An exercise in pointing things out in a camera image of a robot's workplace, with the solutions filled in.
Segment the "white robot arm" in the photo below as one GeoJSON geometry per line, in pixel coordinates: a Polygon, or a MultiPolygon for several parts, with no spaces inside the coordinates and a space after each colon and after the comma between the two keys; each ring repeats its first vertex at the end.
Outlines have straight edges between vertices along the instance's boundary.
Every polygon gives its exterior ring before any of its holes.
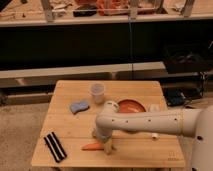
{"type": "Polygon", "coordinates": [[[114,130],[182,135],[194,139],[191,171],[213,171],[213,105],[204,109],[173,109],[124,114],[107,101],[96,115],[93,135],[102,143],[114,130]]]}

